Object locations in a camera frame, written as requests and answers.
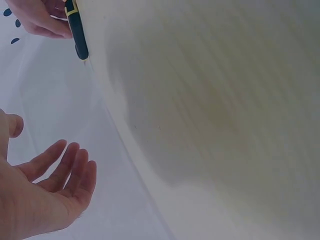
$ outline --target white surface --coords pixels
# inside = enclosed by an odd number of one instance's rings
[[[2,23],[3,32],[17,30]],[[19,114],[25,123],[22,135],[10,141],[8,161],[23,163],[66,139],[79,142],[97,162],[87,211],[68,229],[32,239],[172,240],[73,41],[21,33],[19,42],[2,39],[0,46],[0,108]]]
[[[319,0],[77,2],[110,114],[177,239],[319,239]]]

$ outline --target finger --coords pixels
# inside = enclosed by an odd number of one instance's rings
[[[18,137],[24,129],[24,120],[15,114],[6,114],[0,109],[0,156],[8,155],[9,138]]]
[[[60,19],[67,19],[66,12],[60,9],[54,9],[50,12],[51,16],[55,16]]]
[[[63,229],[72,224],[74,220],[87,209],[96,187],[96,181],[97,165],[94,161],[89,161],[85,165],[85,171],[80,180],[80,184],[73,196],[70,196],[65,190],[54,193],[60,195],[58,199],[65,202],[64,205],[67,208],[67,219],[65,219],[65,222],[63,222],[62,226],[58,227],[58,229]]]
[[[59,165],[49,176],[48,179],[42,180],[37,183],[38,186],[47,190],[48,192],[60,191],[71,172],[72,166],[74,165],[76,154],[79,150],[79,144],[73,142],[67,147]]]
[[[90,204],[97,181],[97,164],[89,161],[85,166],[85,172],[81,178],[80,185],[75,191],[72,201],[78,205],[79,211],[76,213],[78,217]]]
[[[48,168],[58,160],[67,145],[67,141],[59,140],[30,162],[15,166],[30,181],[40,178]]]
[[[71,197],[76,192],[82,176],[85,172],[85,168],[88,162],[89,156],[85,149],[80,149],[75,156],[75,161],[72,167],[71,176],[66,183],[62,193],[66,197]]]
[[[52,18],[49,14],[44,15],[41,20],[35,22],[35,24],[56,35],[64,36],[67,39],[72,38],[69,27],[62,23],[61,20]]]
[[[18,137],[24,129],[24,120],[16,114],[8,114],[6,117],[9,123],[10,138]]]
[[[28,30],[29,33],[39,36],[44,36],[51,39],[64,39],[65,37],[62,35],[55,34],[52,31],[49,31],[48,29],[45,29],[41,26],[35,27],[33,30]]]

